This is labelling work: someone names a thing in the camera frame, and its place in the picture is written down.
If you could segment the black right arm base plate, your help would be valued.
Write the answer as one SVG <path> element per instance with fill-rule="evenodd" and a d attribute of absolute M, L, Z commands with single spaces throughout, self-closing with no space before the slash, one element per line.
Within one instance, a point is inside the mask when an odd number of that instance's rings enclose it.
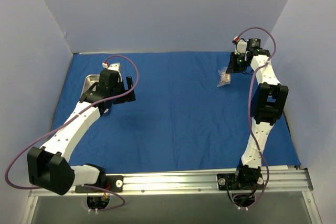
<path fill-rule="evenodd" d="M 216 175 L 219 190 L 261 190 L 264 180 L 258 175 L 219 173 Z"/>

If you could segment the metal surgical instrument tray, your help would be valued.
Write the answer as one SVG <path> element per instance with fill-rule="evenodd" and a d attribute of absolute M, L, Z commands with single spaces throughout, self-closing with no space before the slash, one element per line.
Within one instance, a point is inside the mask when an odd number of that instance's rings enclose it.
<path fill-rule="evenodd" d="M 106 92 L 99 84 L 99 75 L 88 75 L 85 78 L 79 102 L 87 102 L 89 104 L 93 104 L 97 101 L 105 99 L 106 97 Z M 108 114 L 110 112 L 110 102 L 100 102 L 94 105 L 94 107 L 99 109 L 100 115 Z"/>

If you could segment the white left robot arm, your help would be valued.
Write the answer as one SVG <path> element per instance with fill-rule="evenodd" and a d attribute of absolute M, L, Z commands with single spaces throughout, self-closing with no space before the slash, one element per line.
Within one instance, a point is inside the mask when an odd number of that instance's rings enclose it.
<path fill-rule="evenodd" d="M 73 186 L 87 185 L 100 192 L 107 187 L 104 168 L 92 164 L 70 166 L 70 157 L 95 121 L 115 104 L 135 101 L 131 77 L 122 79 L 121 65 L 105 66 L 99 80 L 84 92 L 65 127 L 59 129 L 40 148 L 27 153 L 28 178 L 35 186 L 64 195 Z"/>

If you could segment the suture packets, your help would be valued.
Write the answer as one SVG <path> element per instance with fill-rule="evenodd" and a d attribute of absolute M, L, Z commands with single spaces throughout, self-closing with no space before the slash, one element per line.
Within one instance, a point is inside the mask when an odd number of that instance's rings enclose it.
<path fill-rule="evenodd" d="M 227 72 L 227 68 L 218 71 L 219 82 L 217 87 L 222 87 L 231 83 L 231 74 Z"/>

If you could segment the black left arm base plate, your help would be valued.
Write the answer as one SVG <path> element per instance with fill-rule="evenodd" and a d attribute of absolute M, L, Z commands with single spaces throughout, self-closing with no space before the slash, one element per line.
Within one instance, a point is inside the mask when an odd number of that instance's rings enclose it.
<path fill-rule="evenodd" d="M 124 181 L 124 176 L 122 175 L 107 175 L 103 182 L 96 183 L 92 186 L 103 188 L 103 189 L 112 191 L 114 193 L 120 193 L 123 191 L 123 181 Z M 97 189 L 76 186 L 75 192 L 76 193 L 98 193 L 101 191 Z"/>

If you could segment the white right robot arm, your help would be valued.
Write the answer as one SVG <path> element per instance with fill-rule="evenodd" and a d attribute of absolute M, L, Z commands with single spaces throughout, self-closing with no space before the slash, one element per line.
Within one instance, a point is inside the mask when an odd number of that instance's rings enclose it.
<path fill-rule="evenodd" d="M 241 157 L 243 167 L 258 169 L 262 164 L 268 135 L 281 118 L 289 89 L 282 85 L 271 64 L 270 53 L 262 49 L 261 40 L 240 37 L 233 39 L 235 51 L 230 54 L 230 61 L 225 70 L 225 80 L 230 80 L 233 73 L 243 73 L 247 68 L 253 71 L 252 82 L 257 82 L 255 93 L 249 93 L 248 116 L 251 118 L 251 132 L 246 150 Z"/>

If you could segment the blue surgical drape cloth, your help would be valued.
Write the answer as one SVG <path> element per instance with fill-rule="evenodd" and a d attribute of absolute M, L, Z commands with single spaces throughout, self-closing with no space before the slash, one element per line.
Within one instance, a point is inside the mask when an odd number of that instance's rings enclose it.
<path fill-rule="evenodd" d="M 108 173 L 235 168 L 249 138 L 249 75 L 219 87 L 227 52 L 122 54 L 122 75 L 136 83 L 134 102 L 114 105 L 76 146 L 71 165 Z"/>

